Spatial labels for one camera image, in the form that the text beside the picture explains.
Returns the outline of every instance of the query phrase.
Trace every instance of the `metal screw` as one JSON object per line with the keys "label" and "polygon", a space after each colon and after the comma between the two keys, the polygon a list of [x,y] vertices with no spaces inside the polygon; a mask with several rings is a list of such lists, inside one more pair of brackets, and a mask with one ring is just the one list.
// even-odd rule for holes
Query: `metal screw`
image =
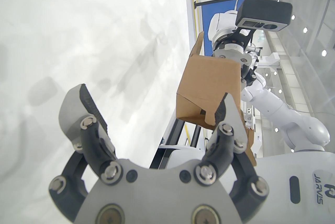
{"label": "metal screw", "polygon": [[57,194],[60,194],[65,189],[65,186],[66,186],[65,177],[57,176],[51,181],[49,189],[57,192]]}
{"label": "metal screw", "polygon": [[97,119],[95,116],[88,116],[86,118],[84,118],[81,123],[80,123],[80,128],[83,130],[86,130],[87,127],[91,126],[93,123],[96,123]]}
{"label": "metal screw", "polygon": [[201,167],[200,174],[204,179],[211,179],[213,177],[213,172],[206,165]]}
{"label": "metal screw", "polygon": [[107,185],[118,183],[122,178],[122,167],[116,161],[110,162],[104,173],[100,175],[101,180]]}
{"label": "metal screw", "polygon": [[115,177],[116,173],[118,172],[118,169],[116,166],[109,165],[106,167],[104,175],[108,180],[111,180]]}
{"label": "metal screw", "polygon": [[198,207],[192,217],[192,224],[219,224],[218,214],[209,206]]}
{"label": "metal screw", "polygon": [[81,151],[81,150],[83,150],[83,146],[80,143],[74,144],[73,148],[74,148],[75,151]]}
{"label": "metal screw", "polygon": [[239,140],[234,140],[234,144],[238,147],[238,148],[243,148],[243,143],[241,143]]}
{"label": "metal screw", "polygon": [[256,183],[251,183],[251,188],[259,196],[267,196],[269,194],[269,185],[262,177],[258,177]]}

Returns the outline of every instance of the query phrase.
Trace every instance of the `black bracket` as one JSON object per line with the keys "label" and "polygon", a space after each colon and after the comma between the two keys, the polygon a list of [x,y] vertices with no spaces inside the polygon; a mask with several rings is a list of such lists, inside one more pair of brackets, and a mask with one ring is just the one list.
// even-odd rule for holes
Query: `black bracket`
{"label": "black bracket", "polygon": [[267,195],[260,196],[252,189],[251,184],[257,182],[258,176],[245,152],[234,154],[231,165],[235,171],[237,180],[229,196],[242,222],[246,223],[259,211]]}
{"label": "black bracket", "polygon": [[87,196],[85,183],[81,179],[87,162],[83,154],[74,152],[67,162],[62,177],[65,178],[65,188],[59,194],[57,191],[49,189],[50,196],[61,213],[71,222],[77,214]]}

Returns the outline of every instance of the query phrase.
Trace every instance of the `box flap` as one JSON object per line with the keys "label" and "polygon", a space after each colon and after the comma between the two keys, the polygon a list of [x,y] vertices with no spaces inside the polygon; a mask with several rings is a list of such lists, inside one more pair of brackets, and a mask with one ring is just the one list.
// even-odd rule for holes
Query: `box flap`
{"label": "box flap", "polygon": [[204,32],[200,32],[197,38],[197,41],[195,42],[195,45],[193,46],[191,53],[189,54],[189,56],[193,56],[193,55],[199,55],[200,51],[201,51],[201,47],[202,47],[202,42],[204,39]]}

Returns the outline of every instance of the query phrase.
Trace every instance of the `black slot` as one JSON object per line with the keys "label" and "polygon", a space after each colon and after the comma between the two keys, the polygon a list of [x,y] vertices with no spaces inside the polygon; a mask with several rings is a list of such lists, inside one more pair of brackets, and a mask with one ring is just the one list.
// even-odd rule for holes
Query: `black slot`
{"label": "black slot", "polygon": [[300,185],[297,176],[292,176],[290,178],[290,197],[293,204],[298,204],[300,202]]}

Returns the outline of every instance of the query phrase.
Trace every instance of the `cardboard box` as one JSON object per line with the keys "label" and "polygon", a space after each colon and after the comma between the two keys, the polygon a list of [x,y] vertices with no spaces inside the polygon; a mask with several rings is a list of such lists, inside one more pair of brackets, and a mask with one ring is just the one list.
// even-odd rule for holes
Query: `cardboard box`
{"label": "cardboard box", "polygon": [[[204,33],[201,32],[189,55],[182,79],[177,90],[176,117],[203,128],[214,130],[215,112],[225,93],[230,93],[238,111],[241,111],[241,66],[223,58],[201,56]],[[246,154],[256,165],[250,147],[254,133],[245,127],[243,113],[241,119],[248,135]]]}

